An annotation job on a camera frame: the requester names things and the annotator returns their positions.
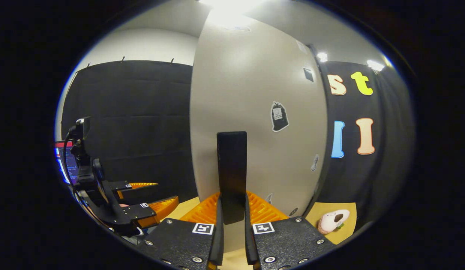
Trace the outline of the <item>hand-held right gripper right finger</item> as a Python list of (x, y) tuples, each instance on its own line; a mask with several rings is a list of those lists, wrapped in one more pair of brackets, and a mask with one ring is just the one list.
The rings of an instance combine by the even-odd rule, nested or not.
[(246, 258), (255, 270), (304, 270), (335, 248), (305, 217), (287, 217), (252, 192), (245, 209)]

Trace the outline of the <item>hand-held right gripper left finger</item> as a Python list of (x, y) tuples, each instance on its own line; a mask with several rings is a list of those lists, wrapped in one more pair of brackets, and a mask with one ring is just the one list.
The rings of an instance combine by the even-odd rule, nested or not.
[(217, 192), (180, 219), (166, 218), (136, 250), (173, 270), (216, 270), (224, 254), (222, 197)]

